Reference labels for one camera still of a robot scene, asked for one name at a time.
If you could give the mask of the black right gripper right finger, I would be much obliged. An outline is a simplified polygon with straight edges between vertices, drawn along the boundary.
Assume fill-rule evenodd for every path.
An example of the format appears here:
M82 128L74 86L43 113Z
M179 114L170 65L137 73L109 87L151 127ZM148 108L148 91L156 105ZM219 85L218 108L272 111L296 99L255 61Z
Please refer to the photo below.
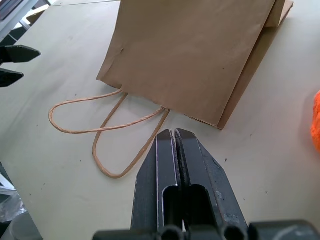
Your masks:
M186 227L247 230L246 220L224 169L194 133L178 128L175 139Z

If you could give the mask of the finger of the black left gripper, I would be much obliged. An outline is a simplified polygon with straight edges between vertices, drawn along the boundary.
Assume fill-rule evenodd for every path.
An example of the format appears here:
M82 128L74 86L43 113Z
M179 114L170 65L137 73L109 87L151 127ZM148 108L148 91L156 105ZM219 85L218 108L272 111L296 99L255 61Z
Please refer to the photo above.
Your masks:
M41 52L24 45L0 46L0 65L4 63L27 63Z
M21 72L0 70L0 88L8 87L24 77Z

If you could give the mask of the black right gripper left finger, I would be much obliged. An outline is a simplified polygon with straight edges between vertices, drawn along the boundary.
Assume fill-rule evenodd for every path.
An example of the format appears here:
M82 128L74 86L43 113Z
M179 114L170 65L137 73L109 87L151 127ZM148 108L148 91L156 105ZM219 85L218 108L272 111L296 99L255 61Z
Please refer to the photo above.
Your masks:
M171 130L159 133L135 181L131 228L158 231L183 228L182 183L175 138Z

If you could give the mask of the orange object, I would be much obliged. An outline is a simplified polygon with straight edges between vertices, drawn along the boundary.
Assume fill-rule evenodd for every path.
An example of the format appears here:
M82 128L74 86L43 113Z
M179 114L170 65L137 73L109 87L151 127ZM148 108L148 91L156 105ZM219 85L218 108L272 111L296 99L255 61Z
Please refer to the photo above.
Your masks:
M320 153L320 91L315 95L313 101L310 135L315 149Z

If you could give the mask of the clear plastic wrap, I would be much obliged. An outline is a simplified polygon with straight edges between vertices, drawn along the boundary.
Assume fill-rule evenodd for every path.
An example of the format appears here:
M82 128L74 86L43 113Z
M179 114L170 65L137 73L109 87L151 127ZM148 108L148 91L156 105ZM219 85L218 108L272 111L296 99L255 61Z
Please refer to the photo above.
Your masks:
M16 191L0 194L0 240L43 240Z

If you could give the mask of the grey metal frame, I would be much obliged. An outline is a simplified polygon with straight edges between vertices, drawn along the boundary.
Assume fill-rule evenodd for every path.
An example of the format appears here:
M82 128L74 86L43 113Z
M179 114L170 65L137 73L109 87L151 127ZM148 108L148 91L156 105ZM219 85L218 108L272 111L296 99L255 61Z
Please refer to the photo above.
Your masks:
M30 26L23 18L36 7L37 4L51 6L56 0L0 0L0 42L21 24L28 30Z

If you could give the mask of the white frame piece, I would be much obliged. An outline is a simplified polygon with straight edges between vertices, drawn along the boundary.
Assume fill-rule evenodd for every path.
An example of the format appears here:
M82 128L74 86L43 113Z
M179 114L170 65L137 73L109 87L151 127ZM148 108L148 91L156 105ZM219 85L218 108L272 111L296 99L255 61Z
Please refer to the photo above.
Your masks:
M0 198L9 197L17 193L15 186L10 180L4 166L0 162Z

